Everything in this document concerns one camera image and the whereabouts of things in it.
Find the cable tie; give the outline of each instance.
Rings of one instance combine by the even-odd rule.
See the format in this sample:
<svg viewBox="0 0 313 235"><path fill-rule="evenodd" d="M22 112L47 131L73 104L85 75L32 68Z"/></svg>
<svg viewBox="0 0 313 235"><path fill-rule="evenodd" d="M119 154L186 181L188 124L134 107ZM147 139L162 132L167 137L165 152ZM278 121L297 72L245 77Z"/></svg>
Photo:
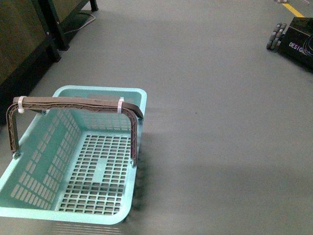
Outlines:
<svg viewBox="0 0 313 235"><path fill-rule="evenodd" d="M120 97L117 106L117 113L122 114L122 103L124 102L124 97Z"/></svg>
<svg viewBox="0 0 313 235"><path fill-rule="evenodd" d="M24 99L25 97L26 97L26 96L20 96L19 101L18 101L18 105L19 105L18 111L19 111L20 114L23 114L24 111L25 111L24 108L23 108L23 106L22 106L22 102L23 102L23 99Z"/></svg>

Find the white cable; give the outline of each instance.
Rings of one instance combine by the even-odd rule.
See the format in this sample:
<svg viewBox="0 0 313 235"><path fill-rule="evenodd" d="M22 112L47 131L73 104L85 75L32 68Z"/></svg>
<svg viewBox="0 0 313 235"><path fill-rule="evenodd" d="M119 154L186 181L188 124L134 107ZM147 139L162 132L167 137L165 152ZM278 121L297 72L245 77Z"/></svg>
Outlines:
<svg viewBox="0 0 313 235"><path fill-rule="evenodd" d="M307 38L302 46L303 52L309 57L313 57L313 48L311 47L312 38L313 38L313 35Z"/></svg>
<svg viewBox="0 0 313 235"><path fill-rule="evenodd" d="M303 1L305 1L307 4L310 4L310 1L308 1L308 0L303 0Z"/></svg>
<svg viewBox="0 0 313 235"><path fill-rule="evenodd" d="M67 34L67 33L71 33L71 32L75 32L75 31L78 31L78 30L81 30L82 28L86 27L88 24L92 23L95 21L96 17L92 14L89 14L89 13L85 13L85 12L79 12L79 14L81 15L87 15L87 16L90 16L92 17L93 19L91 19L90 21L86 22L85 24L83 24L83 26L81 26L80 28L78 29L74 29L74 30L70 30L68 32L65 32L64 34Z"/></svg>

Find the basket handle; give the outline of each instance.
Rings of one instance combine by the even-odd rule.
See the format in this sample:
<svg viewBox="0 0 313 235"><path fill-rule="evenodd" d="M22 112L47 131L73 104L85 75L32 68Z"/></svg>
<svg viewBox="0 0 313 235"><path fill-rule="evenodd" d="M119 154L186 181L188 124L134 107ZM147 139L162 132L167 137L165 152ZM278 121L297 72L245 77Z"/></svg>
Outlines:
<svg viewBox="0 0 313 235"><path fill-rule="evenodd" d="M11 151L13 153L20 149L17 133L15 111L19 108L33 111L45 111L48 109L78 109L88 110L96 113L117 113L118 101L97 100L76 97L15 97L13 104L6 112L6 120L9 130ZM138 106L123 102L121 113L126 115L131 122L131 159L133 165L137 164L137 118L143 118Z"/></svg>

